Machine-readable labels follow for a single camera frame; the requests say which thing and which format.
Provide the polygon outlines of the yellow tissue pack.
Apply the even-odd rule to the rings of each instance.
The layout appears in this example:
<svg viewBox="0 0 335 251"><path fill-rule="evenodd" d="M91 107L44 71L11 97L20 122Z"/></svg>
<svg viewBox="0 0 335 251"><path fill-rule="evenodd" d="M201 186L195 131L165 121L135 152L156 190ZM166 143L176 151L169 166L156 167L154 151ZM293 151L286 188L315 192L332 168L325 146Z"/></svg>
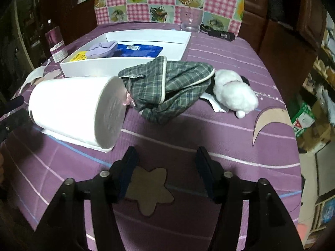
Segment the yellow tissue pack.
<svg viewBox="0 0 335 251"><path fill-rule="evenodd" d="M83 61L87 59L86 56L86 51L80 51L78 52L71 60L70 62L74 62L74 61Z"/></svg>

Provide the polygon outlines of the white face mask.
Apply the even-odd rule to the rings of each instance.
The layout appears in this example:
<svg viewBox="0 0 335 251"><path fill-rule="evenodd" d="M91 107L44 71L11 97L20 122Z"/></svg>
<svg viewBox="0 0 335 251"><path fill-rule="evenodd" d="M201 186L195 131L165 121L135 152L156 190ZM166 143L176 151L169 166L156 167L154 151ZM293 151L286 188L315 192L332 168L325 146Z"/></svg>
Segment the white face mask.
<svg viewBox="0 0 335 251"><path fill-rule="evenodd" d="M33 71L31 71L29 75L26 77L24 83L22 84L19 90L19 93L22 92L22 90L25 88L26 85L28 85L29 83L32 83L35 79L39 79L43 77L45 68L46 66L40 66L34 69Z"/></svg>

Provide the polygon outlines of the white shallow box tray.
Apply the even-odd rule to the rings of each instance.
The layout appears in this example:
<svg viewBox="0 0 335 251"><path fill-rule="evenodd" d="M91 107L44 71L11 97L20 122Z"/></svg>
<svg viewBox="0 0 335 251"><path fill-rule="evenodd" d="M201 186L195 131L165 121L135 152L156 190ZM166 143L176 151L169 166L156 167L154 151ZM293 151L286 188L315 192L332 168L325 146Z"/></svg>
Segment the white shallow box tray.
<svg viewBox="0 0 335 251"><path fill-rule="evenodd" d="M157 56L185 61L191 33L166 29L137 29L104 33L86 43L60 63L65 77L117 76L128 67L145 64ZM107 42L118 43L116 52L104 58L79 60L90 48Z"/></svg>

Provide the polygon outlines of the purple pump bottle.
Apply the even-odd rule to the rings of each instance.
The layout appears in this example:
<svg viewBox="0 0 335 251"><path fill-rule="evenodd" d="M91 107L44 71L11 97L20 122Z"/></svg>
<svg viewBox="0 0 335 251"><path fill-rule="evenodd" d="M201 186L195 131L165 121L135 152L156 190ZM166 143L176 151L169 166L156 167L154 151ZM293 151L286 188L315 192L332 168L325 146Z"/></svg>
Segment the purple pump bottle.
<svg viewBox="0 0 335 251"><path fill-rule="evenodd" d="M50 19L46 26L46 42L48 43L49 51L55 63L61 62L68 56L66 45L62 38L60 27L56 26Z"/></svg>

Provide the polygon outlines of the purple patterned tablecloth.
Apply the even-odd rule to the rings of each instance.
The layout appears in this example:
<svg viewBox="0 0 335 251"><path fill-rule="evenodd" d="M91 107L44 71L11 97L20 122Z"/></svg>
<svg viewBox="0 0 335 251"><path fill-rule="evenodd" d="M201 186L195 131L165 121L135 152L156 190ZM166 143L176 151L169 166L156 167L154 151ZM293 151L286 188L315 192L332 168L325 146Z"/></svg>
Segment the purple patterned tablecloth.
<svg viewBox="0 0 335 251"><path fill-rule="evenodd" d="M243 39L226 41L194 33L187 59L206 62L215 69L231 69L245 76L259 96L259 107L243 119L216 113L199 100L165 125L143 119L134 109L125 116L112 151L103 153L49 137L36 127L18 128L1 144L10 200L36 228L61 183L68 177L94 177L123 157L133 146L146 170L163 167L172 203L158 204L146 217L135 201L113 206L126 250L206 250L220 206L207 196L194 166L196 149L203 146L212 159L239 178L266 178L281 197L292 220L298 221L301 172L296 138L290 125L267 123L254 136L259 114L285 108L275 83L252 47Z"/></svg>

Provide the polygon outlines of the white paper towel roll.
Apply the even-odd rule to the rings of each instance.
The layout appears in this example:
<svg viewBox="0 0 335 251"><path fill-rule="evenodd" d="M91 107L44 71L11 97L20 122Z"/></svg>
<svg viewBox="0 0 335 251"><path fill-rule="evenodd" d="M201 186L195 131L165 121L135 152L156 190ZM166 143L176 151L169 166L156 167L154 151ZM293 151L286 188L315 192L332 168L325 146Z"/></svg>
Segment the white paper towel roll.
<svg viewBox="0 0 335 251"><path fill-rule="evenodd" d="M123 126L127 94L119 77L53 79L33 89L28 112L46 135L109 152Z"/></svg>

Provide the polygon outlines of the green white cardboard box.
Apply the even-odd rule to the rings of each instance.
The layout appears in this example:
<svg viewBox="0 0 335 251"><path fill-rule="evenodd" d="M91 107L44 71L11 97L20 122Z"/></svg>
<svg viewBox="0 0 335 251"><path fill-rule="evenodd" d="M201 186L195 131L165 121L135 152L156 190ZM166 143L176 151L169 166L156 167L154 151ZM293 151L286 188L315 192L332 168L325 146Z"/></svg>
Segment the green white cardboard box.
<svg viewBox="0 0 335 251"><path fill-rule="evenodd" d="M299 110L291 118L295 137L300 137L314 122L315 116L311 107L304 101L298 104Z"/></svg>

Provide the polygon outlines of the clear drinking glass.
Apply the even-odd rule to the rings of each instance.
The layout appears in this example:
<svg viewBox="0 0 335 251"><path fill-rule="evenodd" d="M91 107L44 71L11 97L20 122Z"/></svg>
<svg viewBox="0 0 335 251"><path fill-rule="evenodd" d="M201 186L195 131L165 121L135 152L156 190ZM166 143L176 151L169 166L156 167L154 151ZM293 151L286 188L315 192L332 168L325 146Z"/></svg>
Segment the clear drinking glass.
<svg viewBox="0 0 335 251"><path fill-rule="evenodd" d="M182 31L198 33L202 24L203 11L193 7L180 9L180 28Z"/></svg>

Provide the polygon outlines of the pink checkered chair cover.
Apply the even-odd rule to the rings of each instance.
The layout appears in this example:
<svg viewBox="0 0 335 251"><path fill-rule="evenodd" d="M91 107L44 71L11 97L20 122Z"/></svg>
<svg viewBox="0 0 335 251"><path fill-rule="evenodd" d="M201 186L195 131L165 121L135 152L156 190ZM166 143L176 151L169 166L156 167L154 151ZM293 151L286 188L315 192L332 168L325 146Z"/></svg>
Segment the pink checkered chair cover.
<svg viewBox="0 0 335 251"><path fill-rule="evenodd" d="M94 0L98 25L120 22L180 24L183 7L198 10L202 23L214 30L239 33L244 0Z"/></svg>

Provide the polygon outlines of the blue wipes packet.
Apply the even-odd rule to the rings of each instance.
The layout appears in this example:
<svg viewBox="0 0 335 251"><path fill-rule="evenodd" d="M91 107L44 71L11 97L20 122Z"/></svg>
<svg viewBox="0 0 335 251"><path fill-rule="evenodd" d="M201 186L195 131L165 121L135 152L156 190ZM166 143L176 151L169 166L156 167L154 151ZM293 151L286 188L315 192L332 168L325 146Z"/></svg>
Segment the blue wipes packet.
<svg viewBox="0 0 335 251"><path fill-rule="evenodd" d="M155 45L144 45L144 44L135 44L135 45L125 45L119 44L117 50L113 54L113 57L148 57L156 58L163 47Z"/></svg>

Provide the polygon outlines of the dark wooden cabinet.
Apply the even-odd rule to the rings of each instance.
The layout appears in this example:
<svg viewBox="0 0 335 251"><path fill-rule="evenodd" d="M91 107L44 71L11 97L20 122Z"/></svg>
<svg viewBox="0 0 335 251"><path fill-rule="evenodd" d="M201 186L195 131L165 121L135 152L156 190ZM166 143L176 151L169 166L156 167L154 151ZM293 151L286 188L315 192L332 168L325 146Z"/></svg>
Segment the dark wooden cabinet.
<svg viewBox="0 0 335 251"><path fill-rule="evenodd" d="M245 0L239 37L256 51L288 102L310 73L325 28L321 0Z"/></svg>

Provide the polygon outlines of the plush dog in plaid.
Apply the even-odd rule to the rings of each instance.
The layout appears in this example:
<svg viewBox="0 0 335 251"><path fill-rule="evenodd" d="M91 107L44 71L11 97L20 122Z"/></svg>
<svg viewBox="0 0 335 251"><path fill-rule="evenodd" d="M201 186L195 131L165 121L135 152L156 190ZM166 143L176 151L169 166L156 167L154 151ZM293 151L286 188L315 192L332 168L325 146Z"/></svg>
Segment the plush dog in plaid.
<svg viewBox="0 0 335 251"><path fill-rule="evenodd" d="M131 103L143 118L166 124L190 108L203 94L244 118L259 101L249 82L233 70L215 70L204 62L169 61L164 56L118 73Z"/></svg>

